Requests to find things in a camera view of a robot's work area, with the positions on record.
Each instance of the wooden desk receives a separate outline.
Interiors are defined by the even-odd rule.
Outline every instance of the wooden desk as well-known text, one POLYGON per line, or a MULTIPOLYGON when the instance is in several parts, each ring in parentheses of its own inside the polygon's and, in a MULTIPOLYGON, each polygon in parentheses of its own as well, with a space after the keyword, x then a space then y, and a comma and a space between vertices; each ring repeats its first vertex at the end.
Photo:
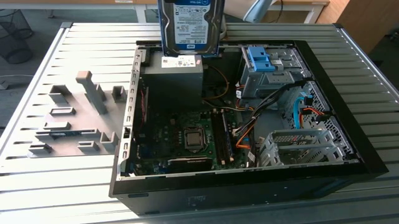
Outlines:
MULTIPOLYGON (((139 22, 147 22, 145 9, 157 9, 157 0, 0 0, 0 8, 15 9, 135 9, 139 22)), ((304 23, 315 23, 330 0, 283 0, 284 11, 308 12, 304 23)), ((268 11, 279 13, 280 1, 268 11)))

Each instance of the motherboard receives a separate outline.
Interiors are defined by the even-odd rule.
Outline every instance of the motherboard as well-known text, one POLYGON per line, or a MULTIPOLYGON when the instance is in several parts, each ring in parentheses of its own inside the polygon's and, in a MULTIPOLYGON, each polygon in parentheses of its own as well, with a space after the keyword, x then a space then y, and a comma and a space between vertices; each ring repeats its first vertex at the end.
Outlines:
POLYGON ((145 131, 151 137, 143 133, 139 136, 137 175, 244 167, 245 151, 233 150, 231 142, 231 132, 237 126, 232 110, 155 113, 152 116, 153 122, 145 131))

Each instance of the green motherboard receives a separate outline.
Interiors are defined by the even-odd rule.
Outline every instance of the green motherboard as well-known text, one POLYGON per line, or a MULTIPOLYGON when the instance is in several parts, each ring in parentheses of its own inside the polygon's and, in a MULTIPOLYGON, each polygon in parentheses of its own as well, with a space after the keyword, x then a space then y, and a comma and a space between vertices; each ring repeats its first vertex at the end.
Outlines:
MULTIPOLYGON (((235 147, 231 147, 229 160, 220 162, 211 114, 212 112, 203 111, 152 115, 152 122, 147 122, 145 127, 149 130, 147 135, 151 137, 139 145, 140 165, 136 169, 139 175, 171 173, 168 167, 171 160, 179 161, 187 158, 207 158, 211 160, 211 170, 244 167, 244 149, 235 147)), ((236 116, 235 111, 224 111, 223 118, 229 136, 232 129, 237 127, 236 116)))

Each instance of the blue hard drive label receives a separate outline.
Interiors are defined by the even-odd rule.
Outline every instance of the blue hard drive label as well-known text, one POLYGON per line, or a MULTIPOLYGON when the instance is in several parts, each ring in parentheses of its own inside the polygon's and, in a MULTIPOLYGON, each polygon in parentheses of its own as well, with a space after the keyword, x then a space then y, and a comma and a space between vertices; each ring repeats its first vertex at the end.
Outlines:
POLYGON ((175 43, 185 49, 195 49, 208 41, 209 24, 204 19, 209 11, 209 0, 189 0, 173 4, 175 43))

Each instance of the motherboard chip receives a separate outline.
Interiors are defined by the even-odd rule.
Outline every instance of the motherboard chip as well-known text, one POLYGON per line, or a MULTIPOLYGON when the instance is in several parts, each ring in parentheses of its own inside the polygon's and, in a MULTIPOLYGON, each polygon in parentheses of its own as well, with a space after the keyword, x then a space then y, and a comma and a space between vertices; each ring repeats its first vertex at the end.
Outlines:
POLYGON ((205 135, 201 127, 187 127, 184 129, 184 146, 192 153, 197 153, 205 148, 205 135))
POLYGON ((188 133, 187 134, 187 145, 199 146, 200 145, 200 133, 188 133))

